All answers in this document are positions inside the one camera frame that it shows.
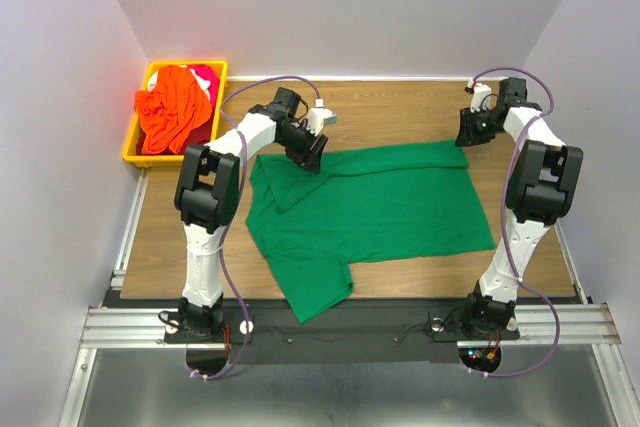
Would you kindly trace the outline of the green t shirt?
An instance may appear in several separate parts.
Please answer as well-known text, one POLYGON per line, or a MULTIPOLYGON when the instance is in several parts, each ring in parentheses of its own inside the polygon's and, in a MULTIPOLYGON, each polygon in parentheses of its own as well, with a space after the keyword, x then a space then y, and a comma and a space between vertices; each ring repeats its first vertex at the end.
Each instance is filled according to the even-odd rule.
POLYGON ((351 295, 353 263, 494 246, 451 140, 329 152, 317 174, 260 155, 250 181, 248 231, 301 323, 351 295))

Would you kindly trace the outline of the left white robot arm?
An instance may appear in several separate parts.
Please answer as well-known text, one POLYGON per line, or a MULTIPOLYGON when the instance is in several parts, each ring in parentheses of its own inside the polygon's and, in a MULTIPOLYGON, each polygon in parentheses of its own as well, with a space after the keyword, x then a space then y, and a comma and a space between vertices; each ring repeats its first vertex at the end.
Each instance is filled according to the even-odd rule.
POLYGON ((270 103, 249 109, 232 130, 187 148, 174 197, 186 236, 187 273, 177 316, 165 321, 167 329, 187 332, 205 343, 222 332, 220 253, 239 206, 248 160, 262 148, 278 144, 294 164, 313 174, 320 172, 328 142, 322 130, 335 121, 335 115, 318 96, 299 117, 301 103, 300 95, 280 87, 270 103))

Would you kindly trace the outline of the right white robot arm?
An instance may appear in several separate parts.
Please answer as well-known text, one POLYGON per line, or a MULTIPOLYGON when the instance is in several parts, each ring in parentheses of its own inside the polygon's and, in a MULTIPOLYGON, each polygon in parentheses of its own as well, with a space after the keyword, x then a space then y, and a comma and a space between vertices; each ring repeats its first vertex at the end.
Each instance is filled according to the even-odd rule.
POLYGON ((528 100, 526 81, 507 77, 497 93, 470 79, 470 106, 460 111, 455 145, 487 144, 497 134, 514 140, 501 201, 501 240, 460 313, 472 337, 515 330, 515 307, 535 249, 573 203, 584 153, 556 136, 541 107, 528 100))

